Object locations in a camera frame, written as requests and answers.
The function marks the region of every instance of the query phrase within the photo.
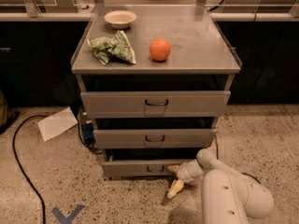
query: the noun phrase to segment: open drawer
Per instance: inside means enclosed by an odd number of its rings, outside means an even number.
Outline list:
[[[216,129],[94,130],[100,148],[210,147]]]
[[[217,117],[229,91],[82,92],[89,118]]]
[[[147,176],[171,175],[167,167],[195,159],[199,148],[111,149],[108,161],[102,162],[104,175]]]

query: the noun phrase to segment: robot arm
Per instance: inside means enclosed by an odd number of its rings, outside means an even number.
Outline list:
[[[271,192],[250,177],[217,160],[206,148],[196,159],[170,166],[177,174],[168,192],[173,198],[197,176],[204,176],[202,184],[203,220],[205,224],[246,224],[247,217],[264,218],[274,208]]]

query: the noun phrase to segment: black cabinet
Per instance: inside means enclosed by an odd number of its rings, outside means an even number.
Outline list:
[[[299,102],[299,22],[218,22],[243,63],[231,104]]]
[[[0,22],[0,87],[10,106],[70,105],[78,99],[70,60],[86,25]]]

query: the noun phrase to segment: white bowl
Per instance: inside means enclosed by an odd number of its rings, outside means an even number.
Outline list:
[[[105,21],[110,23],[115,29],[128,28],[136,18],[137,15],[134,12],[127,10],[111,11],[104,17]]]

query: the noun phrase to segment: gray tabletop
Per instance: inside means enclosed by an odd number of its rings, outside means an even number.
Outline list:
[[[112,10],[127,9],[137,15],[124,30],[135,51],[136,64],[110,62],[100,64],[93,56],[87,39],[112,37],[116,30],[105,22]],[[150,43],[165,38],[171,53],[163,63],[150,58]],[[75,74],[235,74],[240,68],[204,7],[124,6],[100,7],[86,37],[82,38],[72,70]]]

